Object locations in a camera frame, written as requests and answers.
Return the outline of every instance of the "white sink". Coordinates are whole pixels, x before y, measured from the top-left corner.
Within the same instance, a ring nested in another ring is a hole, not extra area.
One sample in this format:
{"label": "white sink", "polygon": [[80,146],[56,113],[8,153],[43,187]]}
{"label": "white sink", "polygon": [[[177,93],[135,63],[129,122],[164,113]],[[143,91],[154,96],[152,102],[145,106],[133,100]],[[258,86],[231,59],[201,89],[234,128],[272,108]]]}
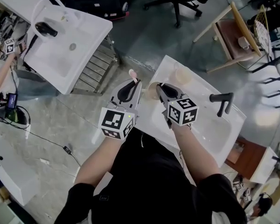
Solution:
{"label": "white sink", "polygon": [[[174,59],[165,56],[151,82],[165,81],[173,72],[174,63],[176,63]],[[229,114],[224,113],[222,117],[218,117],[217,112],[221,103],[212,103],[209,97],[210,94],[220,93],[197,74],[192,71],[190,73],[191,82],[179,88],[199,106],[197,120],[192,124],[192,132],[220,167],[232,149],[246,116],[232,105]],[[164,110],[165,107],[160,101],[147,100],[143,96],[138,106],[139,118],[136,128],[155,137],[160,143],[164,142],[178,148],[174,133],[168,128],[162,115]]]}
{"label": "white sink", "polygon": [[[60,6],[47,5],[35,22],[44,21],[58,31],[56,37],[48,36],[43,42],[38,38],[27,53],[25,62],[36,70],[62,94],[69,94],[91,56],[112,29],[112,22],[91,14],[75,11],[82,16],[78,27],[62,19]],[[28,31],[28,43],[34,36]]]}

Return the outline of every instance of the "device screen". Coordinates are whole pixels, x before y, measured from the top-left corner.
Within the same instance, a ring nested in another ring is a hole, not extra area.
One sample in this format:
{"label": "device screen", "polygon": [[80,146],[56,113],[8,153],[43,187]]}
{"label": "device screen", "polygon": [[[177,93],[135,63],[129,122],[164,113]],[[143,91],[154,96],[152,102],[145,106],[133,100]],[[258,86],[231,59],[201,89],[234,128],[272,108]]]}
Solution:
{"label": "device screen", "polygon": [[16,106],[16,98],[17,95],[16,94],[8,94],[8,102],[7,102],[7,107],[10,109],[14,109]]}

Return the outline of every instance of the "metal rack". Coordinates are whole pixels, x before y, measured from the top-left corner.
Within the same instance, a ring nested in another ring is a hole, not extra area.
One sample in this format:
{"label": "metal rack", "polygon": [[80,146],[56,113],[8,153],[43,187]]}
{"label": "metal rack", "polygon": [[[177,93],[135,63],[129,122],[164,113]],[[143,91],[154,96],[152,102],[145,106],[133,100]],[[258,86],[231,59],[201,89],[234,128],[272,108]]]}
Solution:
{"label": "metal rack", "polygon": [[102,95],[102,84],[119,58],[110,35],[102,41],[82,71],[72,94]]}

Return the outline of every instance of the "black faucet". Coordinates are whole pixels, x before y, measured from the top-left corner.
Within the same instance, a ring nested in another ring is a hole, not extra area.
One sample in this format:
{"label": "black faucet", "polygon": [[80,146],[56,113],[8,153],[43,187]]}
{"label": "black faucet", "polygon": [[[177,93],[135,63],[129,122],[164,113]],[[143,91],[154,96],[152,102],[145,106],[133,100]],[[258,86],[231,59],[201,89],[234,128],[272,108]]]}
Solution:
{"label": "black faucet", "polygon": [[228,105],[225,109],[225,113],[229,114],[231,106],[232,106],[232,102],[233,102],[233,97],[234,97],[233,93],[226,93],[226,94],[220,94],[220,95],[211,94],[210,95],[211,102],[222,102],[219,112],[217,113],[218,117],[222,117],[224,104],[226,101],[228,102]]}

